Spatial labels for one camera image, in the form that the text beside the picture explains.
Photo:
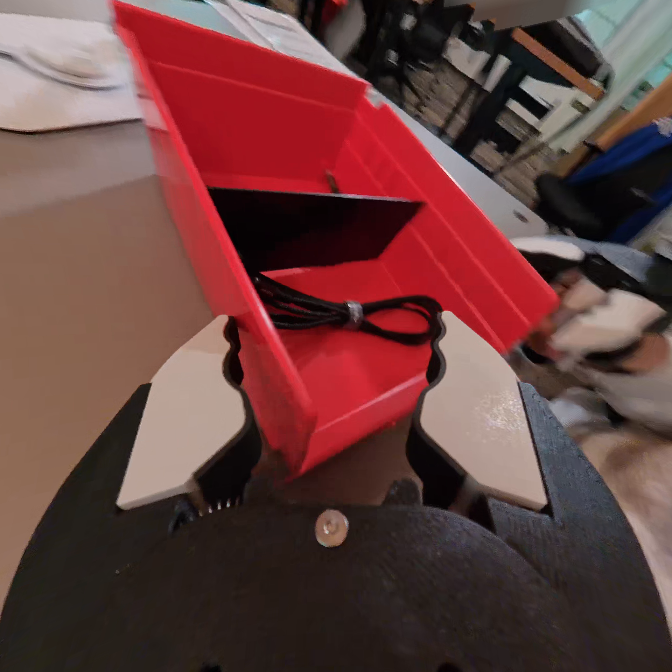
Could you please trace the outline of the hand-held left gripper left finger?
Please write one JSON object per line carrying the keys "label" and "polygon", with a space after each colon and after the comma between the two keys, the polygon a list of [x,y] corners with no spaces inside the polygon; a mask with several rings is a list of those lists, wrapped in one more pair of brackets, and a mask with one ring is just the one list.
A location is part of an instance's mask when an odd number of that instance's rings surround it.
{"label": "hand-held left gripper left finger", "polygon": [[186,496],[241,504],[263,440],[242,388],[235,320],[217,316],[153,376],[118,497],[125,511]]}

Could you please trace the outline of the black bin divider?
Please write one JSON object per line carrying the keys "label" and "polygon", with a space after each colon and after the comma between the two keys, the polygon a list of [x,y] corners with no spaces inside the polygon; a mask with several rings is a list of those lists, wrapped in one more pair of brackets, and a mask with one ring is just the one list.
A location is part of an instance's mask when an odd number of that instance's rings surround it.
{"label": "black bin divider", "polygon": [[382,256],[425,203],[398,197],[208,188],[248,273]]}

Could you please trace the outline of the white paper sheet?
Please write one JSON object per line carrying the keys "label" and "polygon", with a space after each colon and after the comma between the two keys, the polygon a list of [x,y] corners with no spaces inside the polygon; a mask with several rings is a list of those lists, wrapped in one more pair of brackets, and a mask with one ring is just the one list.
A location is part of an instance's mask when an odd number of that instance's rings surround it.
{"label": "white paper sheet", "polygon": [[282,55],[326,66],[333,55],[292,16],[245,1],[205,1],[248,41]]}

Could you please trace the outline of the blue jacket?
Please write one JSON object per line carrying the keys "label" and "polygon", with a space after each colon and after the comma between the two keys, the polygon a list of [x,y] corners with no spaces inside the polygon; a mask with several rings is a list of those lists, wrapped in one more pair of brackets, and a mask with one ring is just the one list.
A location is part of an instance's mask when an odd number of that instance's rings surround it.
{"label": "blue jacket", "polygon": [[581,239],[628,244],[671,205],[671,117],[654,120],[567,179]]}

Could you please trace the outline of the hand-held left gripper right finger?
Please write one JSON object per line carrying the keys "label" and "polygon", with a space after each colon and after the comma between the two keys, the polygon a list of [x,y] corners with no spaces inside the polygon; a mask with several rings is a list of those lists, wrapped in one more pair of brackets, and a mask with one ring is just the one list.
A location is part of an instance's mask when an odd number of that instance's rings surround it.
{"label": "hand-held left gripper right finger", "polygon": [[408,430],[422,504],[478,516],[494,500],[543,513],[549,496],[517,375],[456,315],[438,320]]}

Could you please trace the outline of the black shelving rack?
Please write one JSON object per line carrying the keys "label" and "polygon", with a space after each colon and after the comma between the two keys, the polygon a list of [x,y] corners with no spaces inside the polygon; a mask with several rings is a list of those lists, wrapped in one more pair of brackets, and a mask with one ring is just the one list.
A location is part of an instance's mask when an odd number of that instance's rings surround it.
{"label": "black shelving rack", "polygon": [[407,76],[407,68],[431,69],[443,59],[449,38],[475,38],[472,48],[489,54],[462,92],[439,136],[447,136],[456,114],[472,95],[477,95],[466,124],[451,148],[475,167],[472,153],[480,142],[490,140],[500,113],[527,77],[564,88],[576,88],[598,101],[609,91],[614,71],[580,23],[569,14],[551,21],[532,23],[518,19],[501,27],[497,19],[471,23],[479,6],[448,1],[363,1],[366,27],[364,55],[366,78],[377,85],[394,76],[400,96],[406,86],[424,106],[422,96]]}

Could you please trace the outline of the red plastic storage bin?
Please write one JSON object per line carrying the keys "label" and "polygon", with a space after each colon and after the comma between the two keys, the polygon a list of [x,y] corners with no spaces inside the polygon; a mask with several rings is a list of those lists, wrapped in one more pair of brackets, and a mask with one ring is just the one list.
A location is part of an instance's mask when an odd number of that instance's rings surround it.
{"label": "red plastic storage bin", "polygon": [[424,295],[500,354],[558,300],[364,82],[122,1],[164,197],[214,315],[236,319],[243,386],[271,449],[301,475],[415,407],[429,345],[339,327],[277,329],[208,188],[422,201],[380,257],[262,272],[309,296],[361,304]]}

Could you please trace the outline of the person's right forearm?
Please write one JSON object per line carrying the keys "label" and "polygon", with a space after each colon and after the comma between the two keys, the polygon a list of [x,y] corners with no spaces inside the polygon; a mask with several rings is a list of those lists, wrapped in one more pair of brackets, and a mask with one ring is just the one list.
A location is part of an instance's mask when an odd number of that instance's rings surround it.
{"label": "person's right forearm", "polygon": [[606,425],[615,418],[671,437],[671,365],[637,374],[576,371],[581,385],[560,393],[550,409],[565,428]]}

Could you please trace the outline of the black office chair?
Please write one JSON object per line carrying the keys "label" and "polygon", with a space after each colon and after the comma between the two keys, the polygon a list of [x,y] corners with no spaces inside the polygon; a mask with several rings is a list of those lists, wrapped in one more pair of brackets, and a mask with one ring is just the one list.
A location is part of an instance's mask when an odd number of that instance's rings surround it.
{"label": "black office chair", "polygon": [[557,175],[546,172],[534,183],[535,214],[552,229],[591,241],[606,239],[605,225],[576,197],[575,192]]}

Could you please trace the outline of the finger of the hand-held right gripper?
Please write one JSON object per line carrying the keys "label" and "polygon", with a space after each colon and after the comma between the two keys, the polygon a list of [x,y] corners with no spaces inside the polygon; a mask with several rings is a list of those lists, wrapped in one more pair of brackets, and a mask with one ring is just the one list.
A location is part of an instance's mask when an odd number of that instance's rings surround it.
{"label": "finger of the hand-held right gripper", "polygon": [[531,264],[543,261],[577,265],[585,258],[585,252],[571,242],[553,237],[517,237],[511,244]]}
{"label": "finger of the hand-held right gripper", "polygon": [[668,356],[668,309],[650,300],[563,302],[550,317],[555,363],[659,363]]}

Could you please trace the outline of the wooden handrail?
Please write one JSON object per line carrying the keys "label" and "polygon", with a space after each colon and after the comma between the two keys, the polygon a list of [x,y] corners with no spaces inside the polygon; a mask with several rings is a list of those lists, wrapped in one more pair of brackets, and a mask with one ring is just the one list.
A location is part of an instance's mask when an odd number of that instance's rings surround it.
{"label": "wooden handrail", "polygon": [[560,158],[552,172],[559,177],[568,177],[595,155],[606,152],[635,130],[667,116],[671,116],[671,74],[660,86],[649,91],[632,111],[618,108],[611,113],[581,145]]}

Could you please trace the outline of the white lamp base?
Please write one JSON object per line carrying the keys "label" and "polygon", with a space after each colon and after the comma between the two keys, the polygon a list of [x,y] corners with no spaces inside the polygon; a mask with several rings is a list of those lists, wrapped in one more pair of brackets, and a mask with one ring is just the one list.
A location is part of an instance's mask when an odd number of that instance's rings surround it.
{"label": "white lamp base", "polygon": [[141,120],[125,48],[107,23],[1,14],[1,130]]}

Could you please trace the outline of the grey desk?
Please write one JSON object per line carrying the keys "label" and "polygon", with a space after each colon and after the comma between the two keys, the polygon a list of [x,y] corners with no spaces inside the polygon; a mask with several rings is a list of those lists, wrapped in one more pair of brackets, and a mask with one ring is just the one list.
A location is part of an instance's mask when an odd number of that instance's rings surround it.
{"label": "grey desk", "polygon": [[211,319],[141,122],[1,132],[2,627],[51,621],[10,587],[40,516],[136,387]]}

